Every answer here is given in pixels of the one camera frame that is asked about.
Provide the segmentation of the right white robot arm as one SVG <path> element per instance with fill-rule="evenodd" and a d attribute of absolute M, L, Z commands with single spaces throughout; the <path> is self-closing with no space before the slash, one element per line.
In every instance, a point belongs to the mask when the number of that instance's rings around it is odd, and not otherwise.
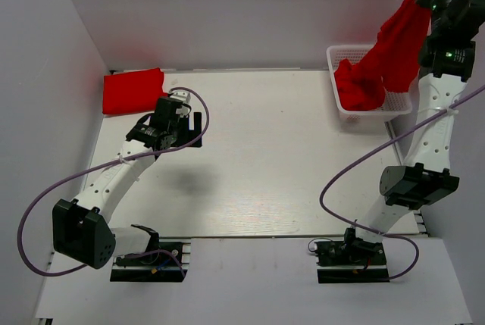
<path fill-rule="evenodd" d="M 417 0 L 430 10 L 430 33 L 418 55 L 417 129 L 401 166 L 387 167 L 380 196 L 366 215 L 345 231 L 343 257 L 360 263 L 377 252 L 383 236 L 406 214 L 432 205 L 458 188 L 450 173 L 452 105 L 472 75 L 475 42 L 484 22 L 484 0 Z"/>

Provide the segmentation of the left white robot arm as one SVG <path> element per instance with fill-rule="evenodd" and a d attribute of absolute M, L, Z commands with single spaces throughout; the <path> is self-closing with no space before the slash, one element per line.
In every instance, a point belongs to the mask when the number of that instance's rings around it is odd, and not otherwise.
<path fill-rule="evenodd" d="M 59 200 L 52 210 L 54 250 L 99 269 L 111 258 L 135 255 L 151 264 L 160 255 L 159 235 L 140 224 L 110 227 L 116 207 L 142 173 L 162 152 L 201 147 L 202 115 L 192 113 L 189 91 L 178 89 L 157 100 L 126 135 L 114 166 L 106 167 L 71 201 Z"/>

